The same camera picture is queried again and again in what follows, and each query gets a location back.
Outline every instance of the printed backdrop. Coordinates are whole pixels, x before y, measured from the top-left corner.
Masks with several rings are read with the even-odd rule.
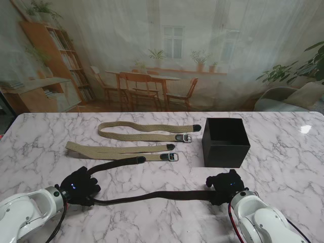
[[[48,67],[54,77],[72,81],[66,89],[60,83],[62,91],[47,81],[38,85],[48,99],[56,92],[67,97],[67,87],[75,93],[74,102],[66,98],[70,106],[54,95],[57,111],[121,110],[113,89],[118,73],[132,71],[178,79],[166,80],[167,92],[183,97],[171,98],[169,110],[187,110],[186,102],[193,111],[311,110],[324,93],[323,0],[55,0],[47,5],[52,20],[37,12],[46,1],[1,2],[0,81],[18,80],[28,89]],[[126,91],[121,100],[137,102],[135,111],[166,110],[165,90],[151,80],[156,99]],[[120,83],[127,88],[122,77]],[[135,86],[146,92],[145,83],[129,82],[130,92]],[[112,88],[109,102],[104,87]],[[2,86],[2,92],[18,113],[53,111],[29,108],[15,90],[8,95]],[[157,98],[161,107],[153,105]]]

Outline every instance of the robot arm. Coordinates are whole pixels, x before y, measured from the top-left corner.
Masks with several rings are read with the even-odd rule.
[[[290,230],[287,219],[278,209],[264,203],[251,191],[238,193],[231,206],[247,243],[304,242]]]
[[[64,208],[55,187],[20,193],[0,202],[0,243],[15,243],[42,227]]]

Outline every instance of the wall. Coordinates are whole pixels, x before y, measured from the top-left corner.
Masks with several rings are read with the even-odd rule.
[[[10,1],[0,0],[0,6],[0,80],[28,82],[39,64],[25,53],[32,45],[19,25],[23,19]]]

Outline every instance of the white marble surface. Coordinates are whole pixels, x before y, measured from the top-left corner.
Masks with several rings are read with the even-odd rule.
[[[99,172],[99,198],[114,199],[157,190],[194,190],[206,178],[228,171],[204,168],[201,138],[206,117],[241,117],[251,149],[237,172],[245,186],[280,209],[310,238],[324,242],[324,117],[313,112],[161,112],[161,113],[30,113],[20,115],[0,141],[0,200],[45,188],[81,166],[102,160],[67,156],[65,144],[134,146],[100,137],[101,122],[128,120],[140,124],[191,125],[202,130],[191,144],[177,143],[176,163],[151,162]],[[113,128],[116,132],[134,131]],[[26,242],[45,242],[59,216]],[[71,206],[53,242],[238,242],[226,205],[161,198],[121,204]]]

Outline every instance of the black cable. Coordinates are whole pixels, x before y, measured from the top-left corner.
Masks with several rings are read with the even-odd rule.
[[[303,234],[302,231],[300,231],[299,228],[297,228],[296,225],[294,225],[289,219],[287,219],[288,223],[290,223],[304,238],[308,243],[311,243],[310,240]]]
[[[60,219],[59,223],[57,224],[57,226],[55,227],[53,233],[50,235],[50,237],[48,238],[48,240],[45,243],[49,243],[56,236],[57,232],[59,232],[59,230],[61,228],[61,224],[65,218],[66,210],[67,210],[67,203],[64,203],[64,210],[63,210],[61,219]]]

